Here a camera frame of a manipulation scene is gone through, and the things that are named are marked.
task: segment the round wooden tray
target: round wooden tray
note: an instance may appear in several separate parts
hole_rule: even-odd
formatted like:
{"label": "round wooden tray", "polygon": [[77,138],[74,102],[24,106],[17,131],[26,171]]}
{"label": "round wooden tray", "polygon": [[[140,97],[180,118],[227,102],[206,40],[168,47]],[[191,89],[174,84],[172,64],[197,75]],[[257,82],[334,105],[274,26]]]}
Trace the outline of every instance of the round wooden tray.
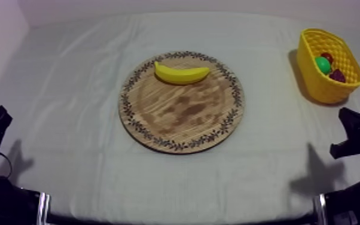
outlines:
{"label": "round wooden tray", "polygon": [[[201,82],[176,86],[155,77],[154,62],[171,68],[208,67]],[[190,154],[207,150],[241,121],[244,94],[236,76],[213,57],[176,51],[139,65],[123,85],[120,119],[135,140],[152,150]]]}

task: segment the banana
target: banana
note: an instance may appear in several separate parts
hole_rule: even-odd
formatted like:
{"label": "banana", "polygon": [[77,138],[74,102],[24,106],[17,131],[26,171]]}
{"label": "banana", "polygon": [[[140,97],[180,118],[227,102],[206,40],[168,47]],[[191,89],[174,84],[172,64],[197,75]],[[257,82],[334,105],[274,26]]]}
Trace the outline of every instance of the banana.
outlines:
{"label": "banana", "polygon": [[155,73],[161,80],[167,83],[186,85],[204,79],[209,73],[209,68],[172,69],[167,66],[159,65],[159,63],[155,61]]}

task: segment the plastic basket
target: plastic basket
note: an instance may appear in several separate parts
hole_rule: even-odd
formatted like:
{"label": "plastic basket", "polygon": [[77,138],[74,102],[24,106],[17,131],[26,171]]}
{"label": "plastic basket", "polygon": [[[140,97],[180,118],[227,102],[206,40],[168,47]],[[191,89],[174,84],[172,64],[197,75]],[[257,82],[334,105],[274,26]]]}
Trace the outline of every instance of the plastic basket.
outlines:
{"label": "plastic basket", "polygon": [[[332,80],[319,70],[315,57],[324,52],[331,53],[334,58],[332,70],[340,69],[346,77],[346,83]],[[360,67],[352,52],[341,38],[327,31],[305,29],[301,32],[297,63],[308,93],[319,102],[341,102],[360,86]]]}

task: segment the red fruit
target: red fruit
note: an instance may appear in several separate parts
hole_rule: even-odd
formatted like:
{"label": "red fruit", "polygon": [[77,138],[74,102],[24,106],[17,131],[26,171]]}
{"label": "red fruit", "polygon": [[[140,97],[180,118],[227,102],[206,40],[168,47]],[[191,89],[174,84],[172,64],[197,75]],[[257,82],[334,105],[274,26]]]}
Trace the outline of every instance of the red fruit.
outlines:
{"label": "red fruit", "polygon": [[346,83],[346,78],[339,69],[335,69],[335,71],[330,75],[330,79]]}
{"label": "red fruit", "polygon": [[334,58],[332,57],[332,55],[327,52],[322,53],[321,56],[328,59],[330,64],[334,62]]}

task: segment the table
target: table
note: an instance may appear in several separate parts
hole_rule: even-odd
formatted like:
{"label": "table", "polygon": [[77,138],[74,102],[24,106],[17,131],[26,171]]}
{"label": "table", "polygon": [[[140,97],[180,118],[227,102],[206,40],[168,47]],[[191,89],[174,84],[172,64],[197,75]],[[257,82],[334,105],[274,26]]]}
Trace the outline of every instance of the table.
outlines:
{"label": "table", "polygon": [[[360,88],[340,105],[310,101],[295,61],[309,27],[344,38],[360,64],[360,32],[256,14],[122,15],[32,29],[0,80],[0,104],[14,118],[1,147],[14,162],[12,182],[51,194],[55,214],[111,222],[236,223],[311,211],[312,196],[360,181],[360,156],[328,152],[346,139],[338,110],[360,111]],[[246,99],[227,140],[188,156],[145,149],[117,111],[133,68],[175,50],[227,64]]]}

